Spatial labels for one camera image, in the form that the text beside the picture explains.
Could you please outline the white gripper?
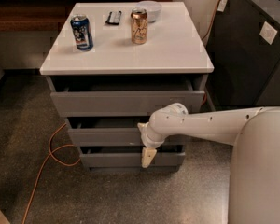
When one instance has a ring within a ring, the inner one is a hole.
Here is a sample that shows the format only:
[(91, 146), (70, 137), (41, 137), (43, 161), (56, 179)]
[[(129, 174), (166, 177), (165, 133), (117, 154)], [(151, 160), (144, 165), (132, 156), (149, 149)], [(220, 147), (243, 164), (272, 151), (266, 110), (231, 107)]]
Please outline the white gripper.
[(156, 156), (157, 150), (155, 148), (160, 147), (166, 139), (166, 135), (157, 133), (150, 124), (138, 123), (137, 127), (141, 133), (142, 143), (146, 146), (142, 149), (142, 167), (148, 168)]

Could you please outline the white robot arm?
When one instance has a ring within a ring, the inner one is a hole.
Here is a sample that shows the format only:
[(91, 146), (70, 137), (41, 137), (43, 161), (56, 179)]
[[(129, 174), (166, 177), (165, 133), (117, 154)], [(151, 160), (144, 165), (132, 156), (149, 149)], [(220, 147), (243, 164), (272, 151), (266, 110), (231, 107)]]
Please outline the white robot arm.
[(174, 103), (138, 129), (144, 168), (172, 135), (231, 145), (228, 224), (280, 224), (280, 106), (190, 114)]

